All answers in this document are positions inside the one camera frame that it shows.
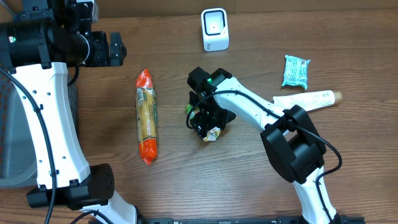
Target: snack package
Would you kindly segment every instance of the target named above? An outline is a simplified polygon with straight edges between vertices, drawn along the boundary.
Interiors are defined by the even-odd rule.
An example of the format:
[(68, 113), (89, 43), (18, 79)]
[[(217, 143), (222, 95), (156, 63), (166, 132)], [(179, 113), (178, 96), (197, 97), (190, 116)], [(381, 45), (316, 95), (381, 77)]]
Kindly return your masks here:
[(217, 138), (218, 138), (218, 136), (220, 135), (220, 133), (221, 133), (221, 129), (215, 127), (215, 128), (213, 128), (212, 130), (210, 130), (210, 131), (207, 132), (207, 136), (204, 137), (203, 140), (204, 140), (205, 142), (208, 142), (208, 141), (215, 141), (215, 140), (217, 140)]
[(139, 154), (146, 164), (157, 156), (157, 105), (152, 77), (145, 69), (136, 82)]
[(307, 68), (311, 60), (286, 55), (284, 82), (282, 86), (302, 86), (307, 89)]

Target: wrapped sausage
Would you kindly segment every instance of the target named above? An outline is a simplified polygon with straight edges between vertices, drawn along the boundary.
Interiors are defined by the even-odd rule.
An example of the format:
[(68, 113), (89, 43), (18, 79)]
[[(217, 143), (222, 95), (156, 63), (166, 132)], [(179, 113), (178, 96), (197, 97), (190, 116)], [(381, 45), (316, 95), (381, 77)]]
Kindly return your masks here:
[(146, 164), (157, 156), (157, 105), (152, 77), (145, 69), (136, 82), (139, 154)]

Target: white tube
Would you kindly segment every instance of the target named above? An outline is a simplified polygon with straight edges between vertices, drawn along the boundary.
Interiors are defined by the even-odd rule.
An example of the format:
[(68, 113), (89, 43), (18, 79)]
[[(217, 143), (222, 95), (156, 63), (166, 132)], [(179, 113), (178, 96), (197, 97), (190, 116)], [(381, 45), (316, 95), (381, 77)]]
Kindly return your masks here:
[(311, 93), (300, 93), (290, 96), (274, 96), (274, 104), (285, 109), (291, 109), (299, 105), (306, 111), (319, 109), (339, 103), (342, 95), (339, 91), (316, 91)]

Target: wooden table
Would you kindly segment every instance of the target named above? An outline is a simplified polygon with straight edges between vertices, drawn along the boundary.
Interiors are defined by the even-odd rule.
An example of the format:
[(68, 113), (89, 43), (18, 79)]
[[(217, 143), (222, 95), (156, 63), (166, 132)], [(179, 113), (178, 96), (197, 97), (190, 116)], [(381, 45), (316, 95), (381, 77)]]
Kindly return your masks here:
[[(333, 205), (367, 223), (397, 223), (397, 21), (397, 9), (231, 14), (229, 49), (205, 53), (199, 16), (102, 19), (94, 30), (119, 31), (128, 56), (122, 67), (81, 69), (83, 152), (92, 165), (111, 164), (116, 190), (147, 217), (300, 215), (292, 184), (269, 164), (257, 131), (236, 119), (207, 144), (185, 127), (184, 113), (197, 66), (224, 68), (267, 100), (303, 92), (281, 89), (284, 56), (294, 55), (312, 60), (307, 91), (343, 93), (340, 105), (310, 113), (343, 156), (341, 170), (325, 178)], [(151, 166), (137, 148), (134, 85), (145, 68), (159, 104), (159, 158)], [(325, 160), (327, 169), (337, 163), (330, 150)], [(0, 222), (44, 221), (46, 209), (27, 205), (29, 189), (0, 190)], [(78, 214), (55, 208), (51, 221)]]

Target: teal wrapper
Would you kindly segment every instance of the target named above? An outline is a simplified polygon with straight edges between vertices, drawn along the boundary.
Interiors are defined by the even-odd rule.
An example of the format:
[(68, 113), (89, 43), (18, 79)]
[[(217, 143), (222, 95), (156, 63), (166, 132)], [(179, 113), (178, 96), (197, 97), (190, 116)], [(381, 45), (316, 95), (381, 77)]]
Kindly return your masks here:
[(307, 70), (311, 60), (304, 60), (290, 55), (286, 55), (285, 58), (286, 65), (282, 86), (302, 86), (307, 89)]

